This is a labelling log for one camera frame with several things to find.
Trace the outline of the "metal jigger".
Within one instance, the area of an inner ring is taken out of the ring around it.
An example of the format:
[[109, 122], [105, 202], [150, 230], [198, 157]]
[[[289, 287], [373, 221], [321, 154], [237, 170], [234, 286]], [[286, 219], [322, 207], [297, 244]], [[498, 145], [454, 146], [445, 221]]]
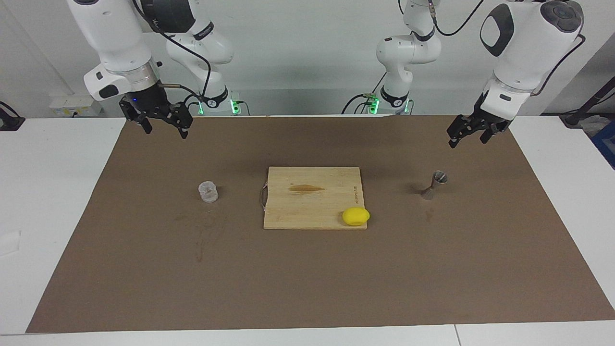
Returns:
[[425, 200], [431, 200], [435, 197], [436, 188], [443, 186], [448, 182], [448, 175], [444, 171], [435, 171], [432, 174], [430, 186], [422, 190], [421, 197]]

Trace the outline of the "clear glass cup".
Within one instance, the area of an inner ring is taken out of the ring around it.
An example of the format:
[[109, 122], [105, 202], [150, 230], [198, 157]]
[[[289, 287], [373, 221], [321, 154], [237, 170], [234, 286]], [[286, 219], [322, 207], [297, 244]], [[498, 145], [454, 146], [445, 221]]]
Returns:
[[198, 186], [198, 193], [202, 201], [206, 203], [213, 203], [218, 200], [217, 186], [212, 181], [202, 182]]

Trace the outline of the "black stand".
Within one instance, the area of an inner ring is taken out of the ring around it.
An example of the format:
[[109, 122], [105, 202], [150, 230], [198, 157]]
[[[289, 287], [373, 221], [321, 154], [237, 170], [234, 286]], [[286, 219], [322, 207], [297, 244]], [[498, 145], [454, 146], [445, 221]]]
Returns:
[[609, 79], [609, 81], [593, 94], [593, 96], [591, 96], [581, 107], [564, 112], [560, 114], [559, 118], [567, 128], [581, 128], [579, 123], [581, 120], [587, 118], [589, 110], [604, 103], [604, 101], [609, 100], [613, 96], [615, 96], [615, 76], [611, 77], [611, 79]]

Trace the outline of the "blue box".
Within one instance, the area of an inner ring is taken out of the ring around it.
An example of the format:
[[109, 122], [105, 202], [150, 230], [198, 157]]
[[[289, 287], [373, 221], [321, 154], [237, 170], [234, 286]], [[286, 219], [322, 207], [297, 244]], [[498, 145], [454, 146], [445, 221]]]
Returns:
[[613, 170], [615, 170], [615, 120], [611, 121], [595, 135], [590, 136], [590, 140]]

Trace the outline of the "yellow lemon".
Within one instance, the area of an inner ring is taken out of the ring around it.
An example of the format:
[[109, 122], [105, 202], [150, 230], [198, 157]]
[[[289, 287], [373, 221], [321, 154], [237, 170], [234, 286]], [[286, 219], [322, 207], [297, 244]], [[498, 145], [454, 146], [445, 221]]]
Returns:
[[347, 208], [341, 214], [341, 219], [347, 226], [363, 226], [370, 217], [370, 212], [360, 207]]

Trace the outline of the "black table clamp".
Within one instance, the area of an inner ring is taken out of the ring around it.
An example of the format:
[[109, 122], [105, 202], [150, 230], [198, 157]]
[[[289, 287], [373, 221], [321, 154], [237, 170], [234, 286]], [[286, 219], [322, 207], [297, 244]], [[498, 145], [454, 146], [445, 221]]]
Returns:
[[0, 101], [0, 132], [18, 131], [26, 118], [20, 116], [13, 107]]

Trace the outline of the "wooden cutting board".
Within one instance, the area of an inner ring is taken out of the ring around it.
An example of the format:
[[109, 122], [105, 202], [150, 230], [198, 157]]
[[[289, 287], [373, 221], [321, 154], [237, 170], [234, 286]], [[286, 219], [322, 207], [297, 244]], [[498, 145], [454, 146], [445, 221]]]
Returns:
[[359, 167], [268, 168], [262, 202], [265, 230], [366, 230], [343, 221], [349, 208], [364, 208]]

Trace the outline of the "white paper scrap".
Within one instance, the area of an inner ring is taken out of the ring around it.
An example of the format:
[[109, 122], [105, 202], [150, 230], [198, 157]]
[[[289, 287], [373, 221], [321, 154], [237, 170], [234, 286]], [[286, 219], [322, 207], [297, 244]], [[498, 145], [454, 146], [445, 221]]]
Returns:
[[20, 250], [21, 231], [11, 231], [0, 234], [0, 258]]

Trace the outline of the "brown table mat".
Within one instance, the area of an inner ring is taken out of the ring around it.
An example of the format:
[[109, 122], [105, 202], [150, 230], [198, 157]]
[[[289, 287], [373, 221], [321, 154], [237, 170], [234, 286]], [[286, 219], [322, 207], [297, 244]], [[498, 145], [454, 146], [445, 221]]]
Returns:
[[[27, 331], [615, 320], [512, 134], [452, 149], [450, 122], [125, 123]], [[367, 230], [264, 230], [271, 166], [359, 167]]]

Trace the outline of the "white wall socket box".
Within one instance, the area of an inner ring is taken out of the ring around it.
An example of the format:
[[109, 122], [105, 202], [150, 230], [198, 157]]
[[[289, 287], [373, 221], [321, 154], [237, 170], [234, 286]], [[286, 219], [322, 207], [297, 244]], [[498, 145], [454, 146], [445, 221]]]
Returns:
[[102, 106], [91, 96], [56, 96], [51, 99], [49, 110], [60, 117], [97, 117]]

